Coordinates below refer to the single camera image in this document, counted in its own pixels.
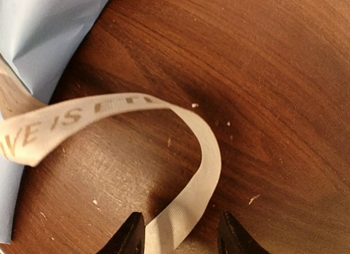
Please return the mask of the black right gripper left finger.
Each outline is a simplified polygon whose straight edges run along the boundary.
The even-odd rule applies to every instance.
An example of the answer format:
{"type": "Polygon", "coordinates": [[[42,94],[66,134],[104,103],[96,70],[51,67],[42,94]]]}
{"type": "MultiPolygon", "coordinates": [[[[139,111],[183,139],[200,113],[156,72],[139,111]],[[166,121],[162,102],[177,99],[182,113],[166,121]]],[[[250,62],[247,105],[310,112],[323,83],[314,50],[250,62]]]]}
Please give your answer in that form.
{"type": "Polygon", "coordinates": [[[144,217],[133,212],[97,254],[144,254],[144,248],[144,217]]]}

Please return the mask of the cream ribbon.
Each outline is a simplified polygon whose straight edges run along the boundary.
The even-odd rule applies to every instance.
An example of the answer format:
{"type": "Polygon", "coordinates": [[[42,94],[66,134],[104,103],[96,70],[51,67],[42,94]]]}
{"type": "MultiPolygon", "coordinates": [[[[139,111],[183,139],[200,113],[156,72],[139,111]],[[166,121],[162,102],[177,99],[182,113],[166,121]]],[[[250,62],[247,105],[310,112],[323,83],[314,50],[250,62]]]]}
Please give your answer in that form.
{"type": "Polygon", "coordinates": [[[96,95],[46,106],[1,122],[1,156],[37,166],[64,140],[86,126],[116,114],[170,109],[192,130],[201,164],[185,188],[145,228],[145,252],[168,253],[196,226],[218,184],[221,155],[209,125],[197,114],[141,93],[96,95]]]}

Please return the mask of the blue wrapping paper sheet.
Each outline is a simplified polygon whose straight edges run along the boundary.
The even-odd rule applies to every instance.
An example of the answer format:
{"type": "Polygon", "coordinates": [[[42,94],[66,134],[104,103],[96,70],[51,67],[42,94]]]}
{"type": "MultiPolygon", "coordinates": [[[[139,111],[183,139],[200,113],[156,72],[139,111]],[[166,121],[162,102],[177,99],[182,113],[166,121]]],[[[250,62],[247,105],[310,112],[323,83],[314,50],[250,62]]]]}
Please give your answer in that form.
{"type": "Polygon", "coordinates": [[[109,0],[1,0],[1,118],[48,103],[109,0]]]}

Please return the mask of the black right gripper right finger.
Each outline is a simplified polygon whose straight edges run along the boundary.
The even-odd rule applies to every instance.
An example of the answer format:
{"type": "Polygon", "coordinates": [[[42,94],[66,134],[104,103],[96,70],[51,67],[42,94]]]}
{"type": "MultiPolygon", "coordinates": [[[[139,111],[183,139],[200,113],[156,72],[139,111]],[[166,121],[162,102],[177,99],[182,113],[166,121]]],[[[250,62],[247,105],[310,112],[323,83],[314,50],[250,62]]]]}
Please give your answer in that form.
{"type": "Polygon", "coordinates": [[[218,224],[218,253],[269,254],[245,230],[230,211],[224,211],[218,224]]]}

